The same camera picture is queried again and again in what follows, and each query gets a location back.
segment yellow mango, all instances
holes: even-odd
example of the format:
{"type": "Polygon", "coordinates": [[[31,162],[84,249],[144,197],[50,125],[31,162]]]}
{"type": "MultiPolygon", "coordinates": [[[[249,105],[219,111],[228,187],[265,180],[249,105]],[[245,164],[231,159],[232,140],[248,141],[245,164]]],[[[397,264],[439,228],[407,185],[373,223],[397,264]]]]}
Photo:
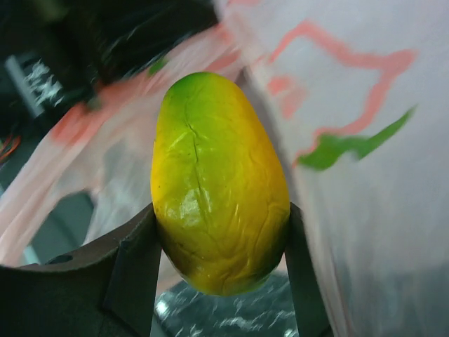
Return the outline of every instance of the yellow mango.
{"type": "Polygon", "coordinates": [[[167,91],[151,174],[163,250],[194,288],[256,289],[279,264],[290,202],[281,163],[243,91],[199,72],[167,91]]]}

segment black marble surface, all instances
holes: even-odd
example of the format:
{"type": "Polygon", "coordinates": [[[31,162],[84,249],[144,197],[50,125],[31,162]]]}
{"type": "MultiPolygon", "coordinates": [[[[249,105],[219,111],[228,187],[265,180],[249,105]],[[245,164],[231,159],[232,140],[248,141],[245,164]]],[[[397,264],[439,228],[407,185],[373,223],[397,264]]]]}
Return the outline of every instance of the black marble surface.
{"type": "Polygon", "coordinates": [[[221,298],[181,282],[161,294],[155,314],[167,337],[298,337],[287,275],[253,292],[221,298]]]}

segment mango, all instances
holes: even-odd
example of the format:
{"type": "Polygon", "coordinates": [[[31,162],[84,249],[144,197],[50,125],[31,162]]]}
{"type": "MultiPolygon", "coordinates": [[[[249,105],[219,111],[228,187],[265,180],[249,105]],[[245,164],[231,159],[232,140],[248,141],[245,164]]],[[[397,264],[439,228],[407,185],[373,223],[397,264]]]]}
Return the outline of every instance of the mango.
{"type": "Polygon", "coordinates": [[[290,201],[281,163],[243,91],[199,72],[166,92],[151,191],[163,250],[194,288],[256,289],[279,264],[290,201]]]}

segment wrinkled fruit skin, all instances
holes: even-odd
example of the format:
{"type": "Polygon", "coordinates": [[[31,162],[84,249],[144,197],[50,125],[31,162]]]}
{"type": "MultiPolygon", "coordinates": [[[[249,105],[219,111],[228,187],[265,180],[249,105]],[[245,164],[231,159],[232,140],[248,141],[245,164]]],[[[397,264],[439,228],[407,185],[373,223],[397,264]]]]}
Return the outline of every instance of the wrinkled fruit skin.
{"type": "Polygon", "coordinates": [[[166,93],[151,189],[163,250],[196,289],[256,289],[281,260],[290,202],[268,135],[242,90],[200,72],[166,93]]]}

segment green and yellow fruit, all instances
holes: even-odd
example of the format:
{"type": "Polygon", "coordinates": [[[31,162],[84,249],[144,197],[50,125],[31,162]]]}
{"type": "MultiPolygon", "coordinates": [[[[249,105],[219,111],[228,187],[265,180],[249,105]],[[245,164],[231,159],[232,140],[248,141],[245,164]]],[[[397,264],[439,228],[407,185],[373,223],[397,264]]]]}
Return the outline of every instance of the green and yellow fruit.
{"type": "Polygon", "coordinates": [[[286,245],[287,182],[268,135],[232,81],[176,82],[156,128],[151,189],[163,250],[207,294],[257,288],[286,245]]]}

